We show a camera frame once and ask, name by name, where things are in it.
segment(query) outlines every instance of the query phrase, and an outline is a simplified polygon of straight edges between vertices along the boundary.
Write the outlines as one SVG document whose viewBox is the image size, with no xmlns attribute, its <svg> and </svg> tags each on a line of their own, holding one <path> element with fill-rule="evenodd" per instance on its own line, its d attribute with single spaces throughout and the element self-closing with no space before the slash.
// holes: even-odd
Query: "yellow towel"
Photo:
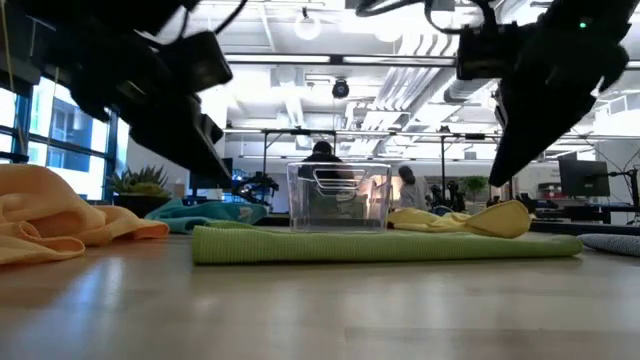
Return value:
<svg viewBox="0 0 640 360">
<path fill-rule="evenodd" d="M 527 208 L 512 200 L 491 206 L 476 215 L 448 213 L 438 216 L 417 209 L 402 209 L 389 215 L 394 228 L 424 232 L 470 232 L 478 235 L 515 238 L 529 231 Z"/>
<path fill-rule="evenodd" d="M 114 238 L 161 238 L 169 227 L 117 206 L 92 207 L 53 171 L 0 165 L 0 264 L 64 260 Z"/>
</svg>

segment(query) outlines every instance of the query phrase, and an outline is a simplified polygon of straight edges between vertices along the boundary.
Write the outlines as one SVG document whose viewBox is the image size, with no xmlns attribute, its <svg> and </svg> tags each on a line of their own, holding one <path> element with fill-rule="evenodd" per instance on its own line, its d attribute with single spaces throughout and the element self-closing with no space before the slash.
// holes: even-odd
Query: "clear plastic container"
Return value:
<svg viewBox="0 0 640 360">
<path fill-rule="evenodd" d="M 291 230 L 384 231 L 391 193 L 385 164 L 287 165 Z"/>
</svg>

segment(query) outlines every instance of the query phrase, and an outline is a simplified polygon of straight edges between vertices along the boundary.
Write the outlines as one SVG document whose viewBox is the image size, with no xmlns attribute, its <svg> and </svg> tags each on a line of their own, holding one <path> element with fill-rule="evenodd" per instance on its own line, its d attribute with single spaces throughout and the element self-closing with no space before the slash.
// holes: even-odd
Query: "green towel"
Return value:
<svg viewBox="0 0 640 360">
<path fill-rule="evenodd" d="M 503 239 L 470 233 L 290 233 L 233 222 L 196 226 L 196 264 L 390 262 L 572 256 L 574 236 Z"/>
</svg>

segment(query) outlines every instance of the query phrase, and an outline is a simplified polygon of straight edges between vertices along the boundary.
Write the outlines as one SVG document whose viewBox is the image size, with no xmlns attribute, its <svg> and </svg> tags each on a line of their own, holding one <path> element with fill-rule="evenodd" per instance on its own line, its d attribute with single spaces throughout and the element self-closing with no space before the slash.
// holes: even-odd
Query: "wooden table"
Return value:
<svg viewBox="0 0 640 360">
<path fill-rule="evenodd" d="M 0 358 L 639 359 L 640 261 L 193 267 L 189 238 L 0 270 Z"/>
</svg>

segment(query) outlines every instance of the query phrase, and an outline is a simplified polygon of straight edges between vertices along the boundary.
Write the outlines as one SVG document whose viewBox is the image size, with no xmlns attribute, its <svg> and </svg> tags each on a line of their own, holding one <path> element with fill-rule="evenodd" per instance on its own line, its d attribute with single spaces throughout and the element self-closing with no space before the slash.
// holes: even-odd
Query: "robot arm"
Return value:
<svg viewBox="0 0 640 360">
<path fill-rule="evenodd" d="M 497 24 L 489 1 L 472 0 L 485 22 L 462 29 L 433 24 L 434 0 L 364 0 L 356 13 L 373 16 L 423 2 L 434 28 L 460 36 L 458 79 L 501 79 L 497 114 L 504 133 L 489 178 L 501 186 L 591 110 L 592 90 L 604 91 L 622 75 L 629 57 L 619 43 L 639 1 L 554 0 L 524 26 Z"/>
<path fill-rule="evenodd" d="M 201 113 L 195 93 L 229 82 L 232 74 L 214 32 L 184 37 L 188 13 L 198 2 L 9 0 L 7 5 L 45 25 L 39 29 L 47 39 L 34 61 L 49 73 L 56 69 L 56 78 L 84 112 L 107 121 L 106 109 L 115 111 L 139 144 L 202 176 L 230 177 L 213 148 L 223 132 Z M 157 35 L 180 7 L 184 25 L 172 43 L 138 33 Z"/>
</svg>

